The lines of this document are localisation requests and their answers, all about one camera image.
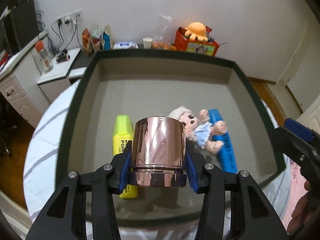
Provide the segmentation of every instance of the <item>yellow highlighter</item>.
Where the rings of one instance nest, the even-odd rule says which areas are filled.
[[[116,117],[115,128],[113,130],[113,156],[122,153],[128,141],[132,140],[133,132],[130,118],[127,115]],[[120,195],[120,198],[136,198],[138,196],[137,186],[127,185]]]

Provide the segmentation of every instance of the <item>blue dress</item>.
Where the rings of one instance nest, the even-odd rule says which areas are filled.
[[[211,126],[213,126],[212,123],[206,122],[199,125],[194,131],[194,134],[198,140],[196,143],[201,149],[204,149],[204,146],[209,139],[211,133]]]

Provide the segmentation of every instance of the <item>drawer handle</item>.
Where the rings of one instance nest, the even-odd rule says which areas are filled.
[[[12,89],[11,93],[7,92],[7,97],[8,97],[8,96],[11,96],[11,94],[12,94],[13,92],[14,92],[13,89]]]

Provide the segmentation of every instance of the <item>highlighter cap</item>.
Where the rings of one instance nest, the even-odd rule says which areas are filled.
[[[129,116],[125,114],[118,115],[116,117],[115,128],[112,136],[119,135],[133,135],[132,126]]]

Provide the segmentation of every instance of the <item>gray tray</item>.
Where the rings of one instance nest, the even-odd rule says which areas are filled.
[[[131,122],[167,116],[184,105],[195,114],[219,109],[227,122],[239,170],[264,187],[284,170],[268,133],[268,114],[239,67],[231,61],[163,50],[117,50],[95,55],[72,100],[62,133],[56,184],[69,171],[95,171],[110,163],[118,114]],[[208,162],[216,158],[202,152]],[[119,225],[152,226],[198,218],[203,195],[184,188],[138,188],[138,198],[114,196]],[[91,199],[88,196],[87,212]]]

